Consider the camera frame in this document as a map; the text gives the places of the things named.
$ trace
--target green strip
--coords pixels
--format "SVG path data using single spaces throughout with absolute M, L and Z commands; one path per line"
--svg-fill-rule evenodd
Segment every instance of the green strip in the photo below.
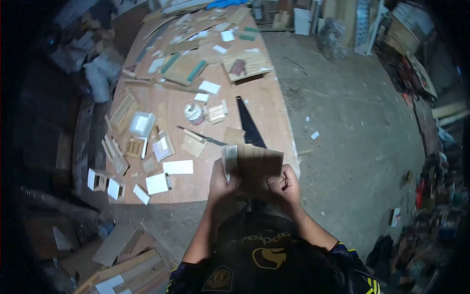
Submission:
M 201 62 L 193 69 L 193 71 L 188 75 L 188 82 L 192 82 L 197 74 L 200 72 L 201 69 L 205 67 L 205 60 L 201 60 Z
M 246 32 L 259 32 L 259 30 L 257 28 L 254 28 L 252 26 L 247 26 L 243 30 L 246 31 Z
M 173 63 L 175 63 L 176 59 L 178 59 L 179 56 L 179 53 L 173 55 L 170 60 L 168 60 L 168 62 L 162 67 L 162 70 L 160 72 L 165 73 L 173 65 Z
M 247 41 L 254 41 L 255 40 L 255 37 L 249 36 L 249 35 L 240 35 L 239 38 L 242 39 L 242 40 L 247 40 Z

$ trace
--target blue tarp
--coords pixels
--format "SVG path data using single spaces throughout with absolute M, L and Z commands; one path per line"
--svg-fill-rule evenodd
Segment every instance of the blue tarp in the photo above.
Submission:
M 215 0 L 214 2 L 207 5 L 207 9 L 210 9 L 213 7 L 225 8 L 230 5 L 240 5 L 246 2 L 248 2 L 248 0 Z

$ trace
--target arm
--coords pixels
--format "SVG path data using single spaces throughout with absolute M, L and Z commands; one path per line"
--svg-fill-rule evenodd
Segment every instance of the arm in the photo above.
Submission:
M 194 233 L 194 237 L 181 261 L 199 263 L 201 260 L 211 256 L 211 239 L 216 233 L 218 224 L 216 218 L 217 207 L 224 197 L 236 192 L 238 179 L 237 173 L 232 171 L 230 182 L 228 183 L 224 175 L 222 159 L 218 159 L 214 162 L 207 206 L 204 210 L 201 222 Z
M 328 251 L 336 245 L 338 239 L 322 228 L 302 208 L 297 176 L 290 165 L 283 165 L 281 177 L 270 177 L 267 179 L 267 184 L 277 197 L 281 209 L 294 222 L 300 237 Z

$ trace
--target red object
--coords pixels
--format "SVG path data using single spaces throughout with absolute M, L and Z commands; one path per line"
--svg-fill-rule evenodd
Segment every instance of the red object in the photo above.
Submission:
M 416 208 L 421 209 L 423 207 L 423 191 L 424 191 L 424 180 L 420 180 L 418 187 L 416 188 Z
M 405 99 L 405 102 L 407 103 L 408 106 L 411 107 L 411 97 L 407 93 L 403 93 L 403 99 Z

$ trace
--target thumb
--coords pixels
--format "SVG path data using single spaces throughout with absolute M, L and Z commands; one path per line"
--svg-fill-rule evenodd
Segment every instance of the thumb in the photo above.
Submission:
M 230 171 L 230 181 L 228 181 L 228 186 L 231 189 L 237 189 L 238 183 L 240 182 L 240 174 L 237 167 L 232 168 Z
M 282 178 L 280 176 L 271 176 L 267 178 L 266 182 L 269 190 L 274 193 L 282 194 L 281 180 Z

